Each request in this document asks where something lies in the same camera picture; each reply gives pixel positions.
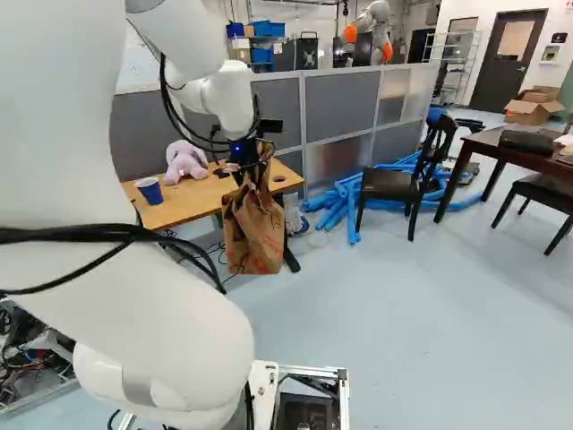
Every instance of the gray partition panel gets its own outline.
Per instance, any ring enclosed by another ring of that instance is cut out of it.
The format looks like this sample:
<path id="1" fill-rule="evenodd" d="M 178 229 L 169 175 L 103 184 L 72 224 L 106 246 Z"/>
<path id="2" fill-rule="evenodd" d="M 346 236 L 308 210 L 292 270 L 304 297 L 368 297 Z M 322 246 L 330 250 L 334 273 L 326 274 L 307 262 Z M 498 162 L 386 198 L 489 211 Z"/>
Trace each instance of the gray partition panel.
<path id="1" fill-rule="evenodd" d="M 368 165 L 370 133 L 326 144 L 306 145 L 305 180 L 310 196 L 333 187 L 333 182 Z"/>
<path id="2" fill-rule="evenodd" d="M 305 78 L 306 141 L 372 128 L 380 72 Z"/>
<path id="3" fill-rule="evenodd" d="M 372 164 L 393 163 L 415 152 L 420 143 L 422 121 L 395 125 L 376 132 L 372 148 Z"/>
<path id="4" fill-rule="evenodd" d="M 294 152 L 288 152 L 288 154 L 277 155 L 277 159 L 280 159 L 285 166 L 299 174 L 304 176 L 303 173 L 303 152 L 301 150 L 296 150 Z"/>
<path id="5" fill-rule="evenodd" d="M 159 91 L 114 97 L 109 141 L 120 181 L 164 173 L 165 149 L 179 139 L 161 104 Z"/>
<path id="6" fill-rule="evenodd" d="M 400 121 L 402 107 L 408 93 L 410 71 L 389 70 L 382 73 L 380 101 L 378 104 L 378 125 Z"/>
<path id="7" fill-rule="evenodd" d="M 261 116 L 267 119 L 282 119 L 283 133 L 266 133 L 265 137 L 275 143 L 277 150 L 301 144 L 301 107 L 298 96 L 298 78 L 259 81 L 251 84 L 259 94 Z"/>
<path id="8" fill-rule="evenodd" d="M 283 133 L 266 133 L 265 137 L 275 143 L 277 151 L 299 146 L 301 144 L 301 114 L 298 78 L 252 82 L 251 86 L 252 92 L 259 94 L 261 117 L 283 120 Z M 184 112 L 187 124 L 202 136 L 208 137 L 211 127 L 219 124 L 218 118 L 214 115 L 196 114 L 188 109 Z M 224 139 L 221 133 L 215 138 Z M 208 154 L 207 158 L 210 161 L 213 160 L 211 154 Z"/>

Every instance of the blue plastic cup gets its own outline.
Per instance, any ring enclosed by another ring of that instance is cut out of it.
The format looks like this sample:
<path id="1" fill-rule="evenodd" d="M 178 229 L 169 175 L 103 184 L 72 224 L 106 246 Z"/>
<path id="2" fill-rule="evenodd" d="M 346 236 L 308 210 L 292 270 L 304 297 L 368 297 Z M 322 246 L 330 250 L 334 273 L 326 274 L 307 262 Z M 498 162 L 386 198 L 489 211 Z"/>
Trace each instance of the blue plastic cup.
<path id="1" fill-rule="evenodd" d="M 163 202 L 163 194 L 161 194 L 158 177 L 151 176 L 138 179 L 135 181 L 135 186 L 150 204 L 156 205 Z"/>

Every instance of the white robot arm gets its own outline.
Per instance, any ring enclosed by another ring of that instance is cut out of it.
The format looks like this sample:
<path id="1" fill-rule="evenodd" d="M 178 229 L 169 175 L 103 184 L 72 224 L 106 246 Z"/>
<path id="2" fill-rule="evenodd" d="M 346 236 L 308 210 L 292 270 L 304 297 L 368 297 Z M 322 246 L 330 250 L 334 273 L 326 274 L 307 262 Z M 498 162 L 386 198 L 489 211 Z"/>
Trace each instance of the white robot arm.
<path id="1" fill-rule="evenodd" d="M 168 59 L 167 82 L 187 108 L 218 116 L 227 139 L 243 137 L 253 117 L 252 71 L 225 60 L 219 29 L 199 0 L 127 0 L 127 18 Z"/>
<path id="2" fill-rule="evenodd" d="M 0 16 L 11 58 L 0 79 L 0 226 L 136 222 L 109 155 L 115 82 L 129 20 L 173 63 L 189 108 L 220 118 L 227 138 L 252 123 L 251 72 L 226 62 L 200 0 L 12 2 Z M 0 246 L 0 289 L 70 273 L 114 244 Z M 216 430 L 233 415 L 253 366 L 251 326 L 211 285 L 156 245 L 136 243 L 60 287 L 14 300 L 78 341 L 81 385 L 181 429 Z"/>

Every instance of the dark wooden table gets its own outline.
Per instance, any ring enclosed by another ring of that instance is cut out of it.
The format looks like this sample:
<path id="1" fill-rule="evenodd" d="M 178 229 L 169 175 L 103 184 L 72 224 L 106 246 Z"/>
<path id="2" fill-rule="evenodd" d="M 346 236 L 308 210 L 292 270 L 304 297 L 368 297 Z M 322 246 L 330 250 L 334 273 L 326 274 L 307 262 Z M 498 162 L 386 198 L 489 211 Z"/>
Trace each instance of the dark wooden table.
<path id="1" fill-rule="evenodd" d="M 517 150 L 508 150 L 500 148 L 498 143 L 500 135 L 503 130 L 522 130 L 528 132 L 536 132 L 539 127 L 531 125 L 504 125 L 502 127 L 484 130 L 480 133 L 471 134 L 462 138 L 464 144 L 458 155 L 458 162 L 452 171 L 451 178 L 449 179 L 446 192 L 441 199 L 438 211 L 433 218 L 433 222 L 440 223 L 446 210 L 448 209 L 449 202 L 451 201 L 454 192 L 458 188 L 459 180 L 466 168 L 472 154 L 478 153 L 497 159 L 498 162 L 493 169 L 492 176 L 485 187 L 482 195 L 482 202 L 487 202 L 492 193 L 493 187 L 498 182 L 501 172 L 507 163 L 521 166 L 522 168 L 529 168 L 539 173 L 546 173 L 548 175 L 558 176 L 564 179 L 573 180 L 573 166 L 561 163 L 557 160 L 559 152 L 556 151 L 552 157 L 541 157 L 539 155 L 520 152 Z"/>

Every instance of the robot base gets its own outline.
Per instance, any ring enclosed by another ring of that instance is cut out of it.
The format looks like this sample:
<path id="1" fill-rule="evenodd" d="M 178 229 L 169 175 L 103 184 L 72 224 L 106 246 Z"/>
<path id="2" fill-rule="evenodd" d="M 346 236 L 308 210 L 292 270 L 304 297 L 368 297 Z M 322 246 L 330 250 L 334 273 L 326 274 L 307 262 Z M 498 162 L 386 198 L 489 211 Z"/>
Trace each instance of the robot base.
<path id="1" fill-rule="evenodd" d="M 255 360 L 249 384 L 255 430 L 318 428 L 350 430 L 348 372 L 339 367 L 277 365 Z M 118 430 L 130 430 L 136 416 L 126 413 Z M 244 401 L 222 430 L 245 430 Z"/>

